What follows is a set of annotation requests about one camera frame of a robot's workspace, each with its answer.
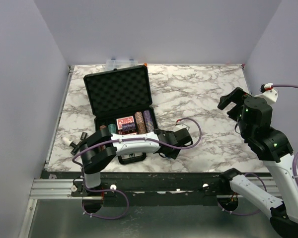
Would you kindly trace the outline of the purple grey chip stack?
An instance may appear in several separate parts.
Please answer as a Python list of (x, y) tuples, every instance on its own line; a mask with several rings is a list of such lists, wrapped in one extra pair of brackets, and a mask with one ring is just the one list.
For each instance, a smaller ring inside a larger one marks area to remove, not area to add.
[(131, 131), (131, 130), (135, 130), (135, 129), (136, 129), (136, 125), (133, 122), (122, 124), (122, 131)]

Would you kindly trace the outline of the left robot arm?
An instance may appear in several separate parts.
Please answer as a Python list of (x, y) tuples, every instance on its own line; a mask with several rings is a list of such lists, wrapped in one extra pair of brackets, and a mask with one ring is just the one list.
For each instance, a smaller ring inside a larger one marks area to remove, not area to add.
[(100, 191), (100, 172), (114, 157), (129, 154), (163, 154), (175, 159), (182, 147), (193, 145), (187, 128), (177, 131), (156, 129), (153, 132), (136, 135), (110, 133), (109, 129), (97, 131), (85, 139), (79, 148), (82, 161), (83, 190), (90, 196)]

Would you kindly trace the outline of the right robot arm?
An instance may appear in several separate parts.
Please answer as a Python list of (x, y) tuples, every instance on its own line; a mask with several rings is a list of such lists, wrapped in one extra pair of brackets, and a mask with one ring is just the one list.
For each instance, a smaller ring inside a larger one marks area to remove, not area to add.
[(245, 197), (267, 216), (281, 237), (298, 238), (298, 157), (286, 135), (271, 127), (271, 105), (276, 103), (278, 91), (271, 83), (262, 85), (260, 91), (252, 96), (237, 87), (220, 98), (218, 109), (235, 103), (227, 115), (237, 123), (244, 143), (268, 169), (281, 198), (259, 188), (234, 168), (220, 174), (219, 190)]

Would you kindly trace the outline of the black poker set case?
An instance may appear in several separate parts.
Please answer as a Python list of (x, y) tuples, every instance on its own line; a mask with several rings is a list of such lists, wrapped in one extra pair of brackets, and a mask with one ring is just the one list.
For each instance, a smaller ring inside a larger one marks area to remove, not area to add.
[[(95, 129), (101, 125), (108, 128), (115, 124), (117, 133), (121, 135), (136, 135), (138, 127), (135, 113), (149, 110), (157, 129), (157, 122), (152, 107), (152, 96), (149, 83), (148, 68), (138, 65), (112, 71), (88, 74), (83, 78), (92, 114), (95, 116)], [(135, 130), (118, 130), (116, 119), (134, 117)]]

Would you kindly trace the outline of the red playing card deck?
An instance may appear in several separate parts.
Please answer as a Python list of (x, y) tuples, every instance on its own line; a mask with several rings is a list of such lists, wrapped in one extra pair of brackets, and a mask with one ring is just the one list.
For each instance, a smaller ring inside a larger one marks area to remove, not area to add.
[(129, 123), (133, 123), (133, 122), (134, 122), (133, 116), (116, 119), (116, 124), (117, 124), (118, 130), (121, 130), (124, 124), (129, 124)]

